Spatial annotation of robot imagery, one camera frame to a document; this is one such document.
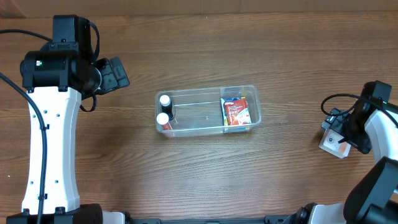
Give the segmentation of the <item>white Hansaplast plaster box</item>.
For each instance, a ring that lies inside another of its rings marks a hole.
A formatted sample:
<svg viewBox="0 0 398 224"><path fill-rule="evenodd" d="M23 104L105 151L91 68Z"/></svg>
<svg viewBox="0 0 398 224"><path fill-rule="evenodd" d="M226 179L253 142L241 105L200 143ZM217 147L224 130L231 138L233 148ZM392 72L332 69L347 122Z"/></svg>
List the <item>white Hansaplast plaster box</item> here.
<svg viewBox="0 0 398 224"><path fill-rule="evenodd" d="M319 148L342 159L348 156L351 145L347 142L339 143L343 137L337 132L327 129L320 141Z"/></svg>

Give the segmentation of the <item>black bottle white cap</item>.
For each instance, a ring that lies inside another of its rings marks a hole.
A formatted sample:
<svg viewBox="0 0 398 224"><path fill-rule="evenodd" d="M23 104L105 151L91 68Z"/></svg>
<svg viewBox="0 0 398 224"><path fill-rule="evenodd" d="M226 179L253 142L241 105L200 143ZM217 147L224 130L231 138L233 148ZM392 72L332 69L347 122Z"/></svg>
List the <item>black bottle white cap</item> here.
<svg viewBox="0 0 398 224"><path fill-rule="evenodd" d="M162 95L159 98L159 102L162 108L162 112L166 113L169 116L169 120L174 119L174 112L173 112L173 103L171 98L168 95Z"/></svg>

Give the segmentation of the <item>orange tube white cap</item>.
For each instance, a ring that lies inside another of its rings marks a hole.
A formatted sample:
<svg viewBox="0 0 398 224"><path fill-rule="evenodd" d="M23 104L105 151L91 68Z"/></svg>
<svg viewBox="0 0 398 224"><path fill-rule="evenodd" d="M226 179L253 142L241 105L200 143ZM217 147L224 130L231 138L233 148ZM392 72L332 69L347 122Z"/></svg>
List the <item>orange tube white cap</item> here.
<svg viewBox="0 0 398 224"><path fill-rule="evenodd" d="M160 125L162 130L172 130L169 116L167 113L159 113L156 117L157 124Z"/></svg>

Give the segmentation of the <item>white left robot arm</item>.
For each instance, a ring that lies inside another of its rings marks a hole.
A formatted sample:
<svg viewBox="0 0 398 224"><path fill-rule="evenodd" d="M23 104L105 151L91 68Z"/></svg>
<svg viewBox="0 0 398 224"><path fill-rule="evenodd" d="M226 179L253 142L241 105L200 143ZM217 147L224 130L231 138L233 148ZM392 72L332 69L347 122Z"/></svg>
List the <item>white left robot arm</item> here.
<svg viewBox="0 0 398 224"><path fill-rule="evenodd" d="M120 58L82 57L75 50L31 51L21 62L30 113L30 165L21 212L7 223L129 223L125 212L82 205L75 175L81 101L129 85Z"/></svg>

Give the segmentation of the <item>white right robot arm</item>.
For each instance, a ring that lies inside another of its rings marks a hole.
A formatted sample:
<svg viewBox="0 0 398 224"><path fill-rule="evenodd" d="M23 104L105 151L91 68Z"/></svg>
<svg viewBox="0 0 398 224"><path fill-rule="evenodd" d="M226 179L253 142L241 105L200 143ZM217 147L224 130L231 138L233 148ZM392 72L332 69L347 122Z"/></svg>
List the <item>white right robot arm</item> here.
<svg viewBox="0 0 398 224"><path fill-rule="evenodd" d="M374 167L343 203L310 203L282 223L397 223L397 106L360 96L348 111L328 113L320 148L340 158L350 147L373 153Z"/></svg>

